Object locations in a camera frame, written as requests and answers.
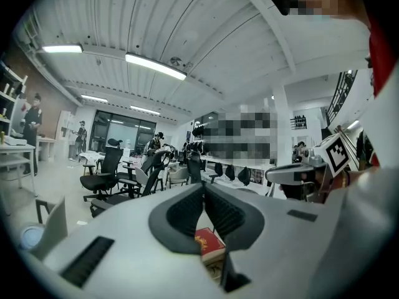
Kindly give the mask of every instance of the brick wall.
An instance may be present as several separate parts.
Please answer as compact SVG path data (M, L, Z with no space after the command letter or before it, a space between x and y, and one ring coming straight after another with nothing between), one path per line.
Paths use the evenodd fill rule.
M27 75L25 93L28 103L33 103L36 93L41 95L43 124L38 133L45 134L49 138L55 138L61 111L70 111L75 114L77 105L68 100L47 81L15 43L10 43L3 61L21 78Z

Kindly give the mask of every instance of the staircase railing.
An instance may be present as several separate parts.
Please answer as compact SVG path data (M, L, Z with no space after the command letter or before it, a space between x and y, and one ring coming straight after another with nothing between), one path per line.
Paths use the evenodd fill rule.
M335 88L334 96L332 97L329 109L326 110L327 125L330 125L337 116L339 110L344 105L348 97L349 91L352 88L353 82L357 75L357 70L349 70L347 72L339 73L337 87Z

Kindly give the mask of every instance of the red shirt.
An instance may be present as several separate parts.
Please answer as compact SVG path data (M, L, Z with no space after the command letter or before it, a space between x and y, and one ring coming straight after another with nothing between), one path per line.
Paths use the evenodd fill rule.
M371 26L369 48L374 74L374 97L377 97L387 82L397 58L387 42L379 23L372 16L369 16L368 18ZM378 158L374 153L372 154L370 162L374 166L380 165Z

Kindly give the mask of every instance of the window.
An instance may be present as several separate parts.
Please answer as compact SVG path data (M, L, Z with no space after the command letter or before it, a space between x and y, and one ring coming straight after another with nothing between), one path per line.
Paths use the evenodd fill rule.
M95 114L90 149L105 152L108 140L122 140L121 148L130 147L140 154L144 146L154 137L156 123L128 116L97 111Z

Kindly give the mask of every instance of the floor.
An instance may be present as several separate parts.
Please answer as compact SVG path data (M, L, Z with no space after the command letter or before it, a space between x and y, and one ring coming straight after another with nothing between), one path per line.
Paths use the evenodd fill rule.
M81 227L78 222L89 222L92 220L90 203L84 202L82 196L91 194L82 187L79 178L83 173L83 161L39 162L38 174L35 177L36 193L39 199L57 203L62 196L65 196L65 208L67 214L68 233ZM1 179L16 179L15 171L1 173ZM30 176L22 179L22 189L18 188L18 180L0 181L3 190L3 198L11 212L5 217L9 224L14 240L19 240L19 231L26 222L37 222L35 197L31 189ZM47 219L47 213L42 209L43 220ZM206 214L203 214L197 225L197 229L213 225Z

